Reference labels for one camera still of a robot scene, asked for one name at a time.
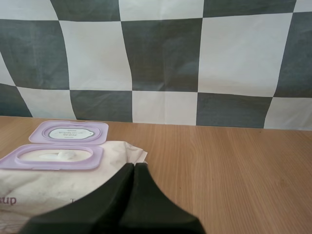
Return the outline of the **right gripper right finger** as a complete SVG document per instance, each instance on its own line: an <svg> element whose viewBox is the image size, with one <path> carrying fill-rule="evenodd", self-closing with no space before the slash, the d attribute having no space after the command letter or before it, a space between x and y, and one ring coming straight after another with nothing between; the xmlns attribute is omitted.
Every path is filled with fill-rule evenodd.
<svg viewBox="0 0 312 234"><path fill-rule="evenodd" d="M128 204L118 224L120 234L204 234L200 220L173 203L156 185L148 165L134 168Z"/></svg>

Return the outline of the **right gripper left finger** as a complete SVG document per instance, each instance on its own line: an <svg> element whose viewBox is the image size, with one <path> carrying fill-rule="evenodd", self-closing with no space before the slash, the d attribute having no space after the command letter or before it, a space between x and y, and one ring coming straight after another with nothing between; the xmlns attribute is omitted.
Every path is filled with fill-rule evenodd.
<svg viewBox="0 0 312 234"><path fill-rule="evenodd" d="M113 234L126 208L134 164L125 164L99 188L61 208L32 217L20 234Z"/></svg>

